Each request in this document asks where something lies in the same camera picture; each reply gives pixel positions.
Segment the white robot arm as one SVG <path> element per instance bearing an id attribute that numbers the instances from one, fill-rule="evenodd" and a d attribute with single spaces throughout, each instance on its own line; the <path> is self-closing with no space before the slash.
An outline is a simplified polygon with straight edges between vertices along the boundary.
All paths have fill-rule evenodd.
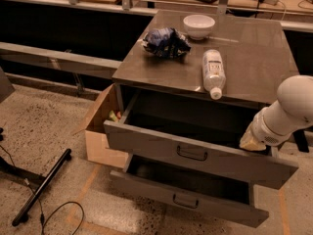
<path id="1" fill-rule="evenodd" d="M 253 118 L 240 140 L 248 151 L 262 151 L 279 146 L 299 129 L 313 125 L 313 77 L 295 75 L 277 89 L 277 100 Z"/>

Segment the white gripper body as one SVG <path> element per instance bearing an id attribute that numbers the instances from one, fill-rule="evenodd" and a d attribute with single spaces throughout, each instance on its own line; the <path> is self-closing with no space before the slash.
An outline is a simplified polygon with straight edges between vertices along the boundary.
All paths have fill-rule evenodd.
<path id="1" fill-rule="evenodd" d="M 264 118 L 266 108 L 257 113 L 251 123 L 251 133 L 253 138 L 260 144 L 267 146 L 278 146 L 290 138 L 289 134 L 281 135 L 271 130 Z"/>

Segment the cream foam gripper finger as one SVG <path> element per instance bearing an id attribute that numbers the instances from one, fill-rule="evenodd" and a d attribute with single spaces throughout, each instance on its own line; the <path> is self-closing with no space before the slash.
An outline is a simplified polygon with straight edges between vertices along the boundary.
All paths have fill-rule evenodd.
<path id="1" fill-rule="evenodd" d="M 240 148 L 248 151 L 263 151 L 266 149 L 266 145 L 257 140 L 252 132 L 252 126 L 249 125 L 240 140 Z"/>

